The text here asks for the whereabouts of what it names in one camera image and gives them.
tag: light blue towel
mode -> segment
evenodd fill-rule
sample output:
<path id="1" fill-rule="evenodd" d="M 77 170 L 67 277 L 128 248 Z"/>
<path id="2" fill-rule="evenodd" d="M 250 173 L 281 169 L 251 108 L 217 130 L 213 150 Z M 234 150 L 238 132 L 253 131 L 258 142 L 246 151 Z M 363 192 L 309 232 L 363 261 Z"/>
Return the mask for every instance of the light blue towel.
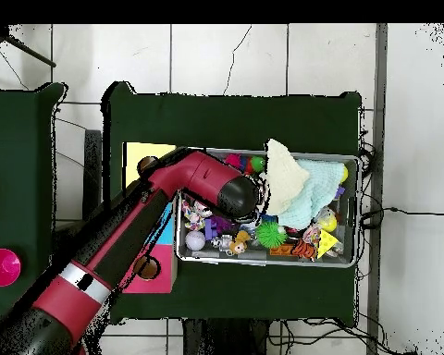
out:
<path id="1" fill-rule="evenodd" d="M 311 161 L 299 159 L 300 167 L 309 172 L 301 193 L 292 200 L 291 206 L 277 216 L 278 223 L 302 230 L 336 196 L 344 173 L 344 164 L 340 162 Z"/>

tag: round hole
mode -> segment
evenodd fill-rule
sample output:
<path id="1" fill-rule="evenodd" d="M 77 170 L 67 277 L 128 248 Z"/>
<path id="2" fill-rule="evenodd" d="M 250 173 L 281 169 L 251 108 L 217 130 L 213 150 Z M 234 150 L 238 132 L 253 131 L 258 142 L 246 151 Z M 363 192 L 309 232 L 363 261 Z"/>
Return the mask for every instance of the round hole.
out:
<path id="1" fill-rule="evenodd" d="M 155 257 L 143 256 L 133 265 L 133 272 L 143 280 L 153 280 L 161 272 L 161 266 Z"/>

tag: white cloth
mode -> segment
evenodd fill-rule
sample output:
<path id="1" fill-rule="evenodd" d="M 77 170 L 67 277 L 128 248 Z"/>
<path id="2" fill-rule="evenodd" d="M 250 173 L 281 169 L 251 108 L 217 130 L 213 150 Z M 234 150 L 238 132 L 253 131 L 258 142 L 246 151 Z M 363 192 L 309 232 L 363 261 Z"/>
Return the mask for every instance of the white cloth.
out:
<path id="1" fill-rule="evenodd" d="M 266 181 L 270 189 L 266 213 L 278 215 L 288 210 L 291 201 L 301 193 L 309 172 L 296 163 L 279 141 L 270 139 L 266 147 Z"/>

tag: yellow ball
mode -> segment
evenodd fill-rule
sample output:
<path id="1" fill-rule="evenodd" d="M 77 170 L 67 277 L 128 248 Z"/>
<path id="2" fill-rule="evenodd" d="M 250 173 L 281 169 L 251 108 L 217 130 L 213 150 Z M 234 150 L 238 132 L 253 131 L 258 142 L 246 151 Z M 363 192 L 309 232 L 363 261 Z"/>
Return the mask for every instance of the yellow ball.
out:
<path id="1" fill-rule="evenodd" d="M 319 225 L 321 225 L 321 227 L 327 232 L 327 233 L 331 233 L 332 231 L 334 231 L 337 227 L 337 219 L 334 215 L 329 215 L 324 219 L 321 219 L 319 221 Z"/>
<path id="2" fill-rule="evenodd" d="M 347 167 L 345 167 L 345 165 L 344 165 L 344 174 L 342 175 L 342 179 L 340 180 L 340 184 L 342 182 L 344 182 L 348 176 L 349 176 L 349 170 L 347 170 Z"/>

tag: green toy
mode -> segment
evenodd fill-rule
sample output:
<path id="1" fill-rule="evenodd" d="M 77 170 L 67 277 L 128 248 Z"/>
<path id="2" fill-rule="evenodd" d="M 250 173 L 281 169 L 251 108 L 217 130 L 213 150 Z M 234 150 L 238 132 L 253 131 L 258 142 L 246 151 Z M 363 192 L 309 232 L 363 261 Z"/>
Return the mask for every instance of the green toy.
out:
<path id="1" fill-rule="evenodd" d="M 277 222 L 263 222 L 255 232 L 256 237 L 265 248 L 276 248 L 288 238 L 284 227 Z"/>
<path id="2" fill-rule="evenodd" d="M 265 159 L 260 156 L 253 156 L 250 163 L 255 173 L 261 173 L 265 168 Z"/>

